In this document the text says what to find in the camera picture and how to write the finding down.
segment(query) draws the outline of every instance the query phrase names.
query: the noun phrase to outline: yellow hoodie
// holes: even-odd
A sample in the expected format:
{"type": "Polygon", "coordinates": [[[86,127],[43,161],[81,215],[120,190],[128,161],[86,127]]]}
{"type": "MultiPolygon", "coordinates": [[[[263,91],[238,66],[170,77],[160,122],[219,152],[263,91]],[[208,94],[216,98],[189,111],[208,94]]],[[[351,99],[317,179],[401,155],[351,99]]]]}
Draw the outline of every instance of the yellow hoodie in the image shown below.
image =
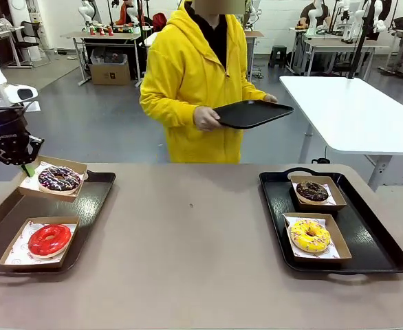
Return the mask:
{"type": "Polygon", "coordinates": [[[200,131],[194,124],[194,110],[262,100],[265,93],[246,80],[246,37],[235,16],[226,15],[225,70],[184,2],[149,50],[140,104],[148,116],[164,125],[172,162],[238,163],[243,132],[230,128],[200,131]]]}

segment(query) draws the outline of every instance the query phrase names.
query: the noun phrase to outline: white paper liner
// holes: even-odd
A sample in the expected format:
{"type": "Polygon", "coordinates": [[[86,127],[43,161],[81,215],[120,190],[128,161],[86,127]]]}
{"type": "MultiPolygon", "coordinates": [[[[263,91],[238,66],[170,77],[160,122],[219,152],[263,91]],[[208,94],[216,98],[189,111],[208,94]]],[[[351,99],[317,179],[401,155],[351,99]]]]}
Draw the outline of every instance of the white paper liner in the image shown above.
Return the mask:
{"type": "MultiPolygon", "coordinates": [[[[35,174],[32,177],[26,177],[23,182],[21,182],[20,187],[22,188],[27,188],[30,190],[36,190],[36,191],[41,191],[39,189],[39,182],[38,182],[38,176],[41,172],[43,172],[46,168],[49,168],[51,166],[56,166],[56,165],[52,165],[46,162],[41,162],[39,164],[39,166],[37,168],[35,168],[35,174]]],[[[83,174],[79,174],[79,178],[82,181],[84,181],[84,175],[83,174]]]]}
{"type": "Polygon", "coordinates": [[[317,222],[321,224],[322,226],[325,227],[325,219],[312,219],[312,218],[302,218],[302,217],[286,217],[284,215],[285,219],[289,223],[289,226],[287,227],[287,234],[289,235],[289,241],[290,245],[292,246],[293,249],[293,254],[295,256],[301,257],[301,258],[311,258],[311,259],[340,259],[338,250],[336,249],[333,240],[330,237],[330,245],[328,245],[327,249],[325,249],[324,252],[318,252],[318,253],[313,253],[313,252],[306,252],[293,243],[292,239],[290,238],[290,229],[291,227],[298,221],[302,220],[310,220],[317,222]]]}
{"type": "MultiPolygon", "coordinates": [[[[296,191],[296,186],[298,184],[295,183],[295,182],[292,182],[292,184],[293,184],[293,189],[296,191]]],[[[325,190],[327,191],[328,198],[325,201],[325,203],[322,203],[322,204],[319,204],[319,205],[333,205],[333,206],[337,205],[336,201],[334,200],[333,196],[331,195],[331,191],[330,191],[330,188],[329,188],[328,184],[321,184],[321,186],[324,187],[325,190]]]]}
{"type": "MultiPolygon", "coordinates": [[[[58,263],[63,255],[67,253],[66,250],[61,252],[60,254],[57,254],[56,256],[53,256],[52,258],[36,258],[35,256],[32,256],[29,252],[29,239],[30,237],[38,230],[41,229],[42,227],[46,226],[46,224],[42,223],[33,223],[29,221],[23,231],[20,233],[20,236],[18,239],[15,241],[14,245],[12,246],[12,249],[9,251],[9,255],[6,258],[6,261],[4,262],[5,265],[41,265],[45,263],[58,263]]],[[[73,237],[73,233],[76,230],[76,225],[74,224],[65,224],[64,226],[67,226],[70,229],[70,232],[73,237]]]]}

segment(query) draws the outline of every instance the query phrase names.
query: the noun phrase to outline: donut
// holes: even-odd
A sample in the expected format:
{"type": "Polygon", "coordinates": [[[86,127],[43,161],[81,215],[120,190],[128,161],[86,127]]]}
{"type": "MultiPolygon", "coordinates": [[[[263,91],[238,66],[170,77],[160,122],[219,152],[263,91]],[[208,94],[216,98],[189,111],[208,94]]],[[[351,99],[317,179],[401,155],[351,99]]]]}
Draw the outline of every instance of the donut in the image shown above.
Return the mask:
{"type": "Polygon", "coordinates": [[[29,239],[29,252],[37,258],[51,258],[65,250],[72,234],[66,225],[45,225],[29,239]]]}
{"type": "Polygon", "coordinates": [[[78,173],[65,166],[51,166],[38,176],[39,190],[57,195],[71,195],[80,184],[78,173]]]}
{"type": "Polygon", "coordinates": [[[322,252],[330,244],[329,231],[311,220],[296,222],[290,228],[290,238],[298,248],[306,252],[322,252]]]}
{"type": "Polygon", "coordinates": [[[327,190],[323,186],[311,181],[300,182],[296,186],[296,191],[299,194],[299,199],[304,203],[313,201],[318,204],[323,204],[329,197],[327,190]]]}

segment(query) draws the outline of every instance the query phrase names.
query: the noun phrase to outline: chocolate glazed donut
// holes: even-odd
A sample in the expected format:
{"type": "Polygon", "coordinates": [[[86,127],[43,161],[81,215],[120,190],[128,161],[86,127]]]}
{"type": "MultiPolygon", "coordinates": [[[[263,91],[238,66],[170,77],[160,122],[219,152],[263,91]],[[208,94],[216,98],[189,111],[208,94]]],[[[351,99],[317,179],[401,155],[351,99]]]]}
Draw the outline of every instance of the chocolate glazed donut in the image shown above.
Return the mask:
{"type": "Polygon", "coordinates": [[[320,184],[311,181],[303,181],[296,186],[296,191],[302,197],[310,201],[325,201],[328,199],[328,192],[320,184]]]}
{"type": "Polygon", "coordinates": [[[69,195],[79,187],[80,177],[68,167],[51,166],[40,173],[38,182],[42,191],[69,195]]]}

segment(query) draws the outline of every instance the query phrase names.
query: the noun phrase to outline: black plastic tray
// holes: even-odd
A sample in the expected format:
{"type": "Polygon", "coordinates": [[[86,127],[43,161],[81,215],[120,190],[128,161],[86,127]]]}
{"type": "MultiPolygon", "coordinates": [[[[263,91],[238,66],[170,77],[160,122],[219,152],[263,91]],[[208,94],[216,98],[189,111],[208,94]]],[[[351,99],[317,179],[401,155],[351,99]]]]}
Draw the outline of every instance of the black plastic tray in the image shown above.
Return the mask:
{"type": "Polygon", "coordinates": [[[17,270],[0,265],[0,275],[62,274],[74,266],[116,178],[114,173],[94,173],[88,170],[87,174],[89,177],[84,181],[80,194],[73,203],[23,196],[17,189],[6,198],[0,205],[0,258],[28,218],[77,216],[80,218],[80,222],[60,268],[17,270]]]}
{"type": "Polygon", "coordinates": [[[283,173],[259,175],[272,215],[275,232],[285,262],[299,272],[324,272],[334,274],[403,273],[403,251],[386,231],[367,203],[356,192],[348,179],[340,173],[317,173],[308,168],[291,168],[283,173]],[[326,175],[333,179],[347,206],[330,213],[347,242],[352,259],[341,264],[306,263],[295,261],[285,229],[283,213],[299,210],[292,183],[287,177],[293,172],[326,175]]]}
{"type": "Polygon", "coordinates": [[[252,129],[293,113],[293,108],[279,103],[242,101],[216,108],[219,123],[233,129],[252,129]]]}

